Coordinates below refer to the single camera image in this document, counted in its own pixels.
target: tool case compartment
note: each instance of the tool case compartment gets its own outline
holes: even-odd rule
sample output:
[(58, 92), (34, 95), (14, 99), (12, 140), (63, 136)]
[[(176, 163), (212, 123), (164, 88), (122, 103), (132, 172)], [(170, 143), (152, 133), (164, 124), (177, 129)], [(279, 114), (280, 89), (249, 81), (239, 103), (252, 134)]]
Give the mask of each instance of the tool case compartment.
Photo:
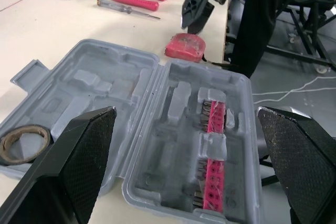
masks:
[[(162, 66), (150, 53), (83, 40), (53, 70), (33, 61), (12, 82), (28, 96), (1, 124), (0, 135), (40, 124), (57, 141), (72, 118), (115, 106), (118, 115), (101, 195), (121, 177), (126, 201), (155, 214), (203, 223), (263, 223), (255, 116), (246, 77), (183, 60)], [(208, 141), (202, 131), (204, 100), (226, 105), (226, 153), (221, 152), (223, 142)], [(12, 155), (25, 157), (37, 143), (18, 141), (13, 149)], [(223, 213), (193, 206), (197, 162), (209, 153), (226, 155)], [(0, 172), (20, 179), (29, 167), (0, 166)]]

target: white table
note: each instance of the white table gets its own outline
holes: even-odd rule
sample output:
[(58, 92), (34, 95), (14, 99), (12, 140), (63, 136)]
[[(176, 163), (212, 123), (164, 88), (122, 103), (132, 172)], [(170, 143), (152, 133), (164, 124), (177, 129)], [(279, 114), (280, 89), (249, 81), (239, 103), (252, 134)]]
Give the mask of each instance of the white table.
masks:
[[(52, 69), (81, 39), (92, 38), (157, 54), (165, 63), (164, 48), (181, 33), (184, 0), (160, 3), (160, 21), (100, 8), (96, 0), (0, 0), (0, 121), (23, 100), (26, 93), (9, 82), (32, 59)], [(216, 8), (200, 34), (206, 57), (222, 62), (227, 4)], [(0, 174), (0, 205), (18, 181)], [(90, 223), (176, 223), (128, 206), (121, 194), (122, 180), (99, 198)]]

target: caster wheel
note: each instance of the caster wheel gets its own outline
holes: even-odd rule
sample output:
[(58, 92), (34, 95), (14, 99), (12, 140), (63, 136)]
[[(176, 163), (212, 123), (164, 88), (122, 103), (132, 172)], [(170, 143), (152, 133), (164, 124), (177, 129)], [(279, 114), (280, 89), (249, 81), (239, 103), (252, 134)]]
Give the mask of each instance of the caster wheel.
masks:
[(296, 41), (298, 41), (299, 40), (299, 38), (298, 37), (291, 37), (290, 39), (289, 39), (289, 43), (291, 43), (291, 44), (294, 44)]
[(326, 74), (328, 72), (328, 67), (314, 64), (315, 70), (319, 74)]

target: roll of tape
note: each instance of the roll of tape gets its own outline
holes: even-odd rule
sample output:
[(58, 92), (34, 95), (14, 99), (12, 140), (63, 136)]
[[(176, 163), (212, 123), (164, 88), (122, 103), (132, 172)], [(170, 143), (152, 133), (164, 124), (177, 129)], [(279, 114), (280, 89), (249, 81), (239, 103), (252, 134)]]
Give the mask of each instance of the roll of tape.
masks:
[[(24, 133), (35, 133), (43, 137), (43, 146), (32, 156), (22, 159), (12, 158), (9, 154), (10, 148), (20, 139)], [(53, 143), (50, 135), (50, 130), (37, 124), (24, 125), (18, 128), (9, 130), (0, 140), (0, 164), (1, 165), (20, 165), (32, 163), (41, 152)]]

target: gray floor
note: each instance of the gray floor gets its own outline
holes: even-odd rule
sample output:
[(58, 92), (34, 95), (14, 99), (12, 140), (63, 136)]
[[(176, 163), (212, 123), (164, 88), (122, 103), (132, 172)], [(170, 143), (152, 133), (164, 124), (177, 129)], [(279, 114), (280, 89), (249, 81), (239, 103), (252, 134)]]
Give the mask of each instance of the gray floor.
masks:
[[(231, 32), (237, 34), (243, 5), (234, 2), (230, 8), (232, 10), (232, 20), (229, 22)], [(294, 25), (289, 14), (281, 14), (277, 21), (276, 29), (272, 36), (270, 45), (277, 46), (296, 52), (306, 51), (302, 42), (289, 43), (289, 33), (294, 32)], [(320, 39), (324, 43), (327, 51), (333, 53), (336, 59), (336, 20), (319, 30)], [(274, 91), (288, 91), (300, 88), (305, 83), (313, 80), (317, 76), (336, 76), (336, 73), (328, 71), (326, 74), (318, 74), (314, 65), (286, 59), (281, 56), (265, 53), (259, 63), (251, 81), (253, 93), (264, 93)], [(336, 87), (336, 79), (317, 80), (306, 89), (318, 89), (324, 87)], [(263, 99), (279, 99), (284, 94), (255, 95), (254, 101)], [(292, 93), (280, 102), (264, 102), (255, 105), (255, 109), (260, 105), (266, 106), (292, 106), (305, 114), (313, 117), (320, 125), (333, 137), (336, 137), (336, 90), (323, 90), (317, 92)], [(272, 168), (260, 167), (261, 176), (267, 177), (274, 174)], [(263, 198), (265, 206), (266, 223), (290, 223), (289, 206), (285, 194), (279, 183), (263, 188)]]

